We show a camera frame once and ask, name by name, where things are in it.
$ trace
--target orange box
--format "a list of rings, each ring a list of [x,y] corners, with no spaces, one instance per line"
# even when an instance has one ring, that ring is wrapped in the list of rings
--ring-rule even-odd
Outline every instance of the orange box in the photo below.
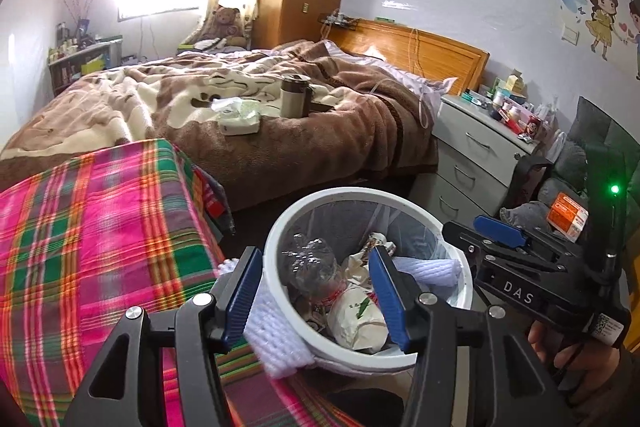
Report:
[[[555,229],[562,232],[562,235],[569,241],[575,243],[584,228],[587,217],[589,217],[589,213],[580,204],[576,203],[564,192],[560,192],[551,206],[546,220]]]

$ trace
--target light switch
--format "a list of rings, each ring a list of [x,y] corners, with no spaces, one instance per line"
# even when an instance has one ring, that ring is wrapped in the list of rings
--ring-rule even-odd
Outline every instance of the light switch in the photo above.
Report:
[[[562,28],[562,40],[571,42],[574,46],[578,45],[578,36],[580,36],[580,32],[569,28],[566,24]]]

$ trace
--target drawer handle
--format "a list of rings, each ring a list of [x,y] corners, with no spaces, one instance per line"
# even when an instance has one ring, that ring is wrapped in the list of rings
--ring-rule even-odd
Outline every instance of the drawer handle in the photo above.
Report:
[[[465,133],[467,138],[470,138],[471,140],[473,140],[474,142],[476,142],[480,147],[484,147],[485,149],[489,150],[491,149],[491,147],[489,147],[487,144],[482,143],[478,138],[474,138],[473,136],[471,136],[468,132]]]
[[[451,206],[449,203],[447,203],[447,201],[442,199],[442,196],[439,196],[440,198],[440,203],[444,203],[446,204],[451,210],[453,210],[456,214],[459,213],[460,209],[459,208],[455,208],[454,206]]]
[[[474,176],[471,176],[470,174],[467,174],[465,171],[463,171],[460,167],[458,167],[457,165],[454,167],[456,171],[458,171],[460,174],[462,174],[463,176],[466,176],[467,178],[469,178],[471,181],[476,181],[476,178]]]

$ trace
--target trash can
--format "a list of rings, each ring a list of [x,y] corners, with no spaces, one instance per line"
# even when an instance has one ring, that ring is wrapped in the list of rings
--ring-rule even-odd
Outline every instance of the trash can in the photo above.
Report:
[[[465,255],[442,238],[442,223],[426,210],[388,192],[361,187],[321,190],[292,204],[274,223],[264,249],[264,275],[286,319],[307,343],[319,366],[350,376],[398,373],[415,365],[416,355],[392,345],[375,355],[351,351],[309,327],[289,301],[280,282],[282,252],[293,247],[293,236],[322,237],[338,264],[360,250],[371,232],[396,244],[396,255],[416,259],[457,259],[462,264],[458,285],[431,290],[457,308],[471,308],[472,277]]]

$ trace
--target white towel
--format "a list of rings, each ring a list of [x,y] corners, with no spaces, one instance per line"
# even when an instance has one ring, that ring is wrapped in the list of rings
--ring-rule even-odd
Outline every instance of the white towel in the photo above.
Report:
[[[462,272],[462,265],[456,259],[428,261],[411,257],[393,257],[392,259],[398,271],[413,275],[418,284],[455,286]]]
[[[227,259],[218,269],[221,274],[232,272],[237,264],[238,259]],[[311,351],[285,318],[264,279],[255,293],[244,337],[271,378],[290,377],[299,367],[314,363]]]

